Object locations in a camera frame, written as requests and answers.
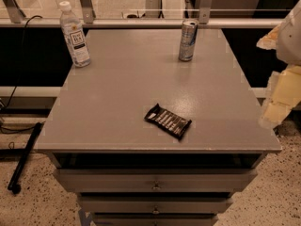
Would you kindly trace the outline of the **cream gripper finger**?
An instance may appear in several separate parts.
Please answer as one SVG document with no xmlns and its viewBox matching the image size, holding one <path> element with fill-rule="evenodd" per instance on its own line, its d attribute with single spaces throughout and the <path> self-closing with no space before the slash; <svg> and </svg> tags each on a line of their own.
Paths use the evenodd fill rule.
<svg viewBox="0 0 301 226">
<path fill-rule="evenodd" d="M 288 65 L 281 73 L 272 72 L 266 98 L 261 106 L 259 125 L 274 129 L 282 124 L 301 102 L 301 67 Z"/>
<path fill-rule="evenodd" d="M 257 41 L 256 46 L 264 50 L 276 50 L 279 29 L 280 25 L 274 27 L 270 32 Z"/>
</svg>

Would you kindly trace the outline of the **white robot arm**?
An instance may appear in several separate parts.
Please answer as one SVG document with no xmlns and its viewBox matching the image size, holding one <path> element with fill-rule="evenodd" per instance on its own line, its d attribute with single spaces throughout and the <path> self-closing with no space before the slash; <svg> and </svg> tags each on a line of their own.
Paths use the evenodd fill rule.
<svg viewBox="0 0 301 226">
<path fill-rule="evenodd" d="M 260 126 L 274 129 L 301 102 L 301 1 L 256 46 L 275 50 L 277 59 L 287 64 L 281 73 L 271 73 L 261 106 Z"/>
</svg>

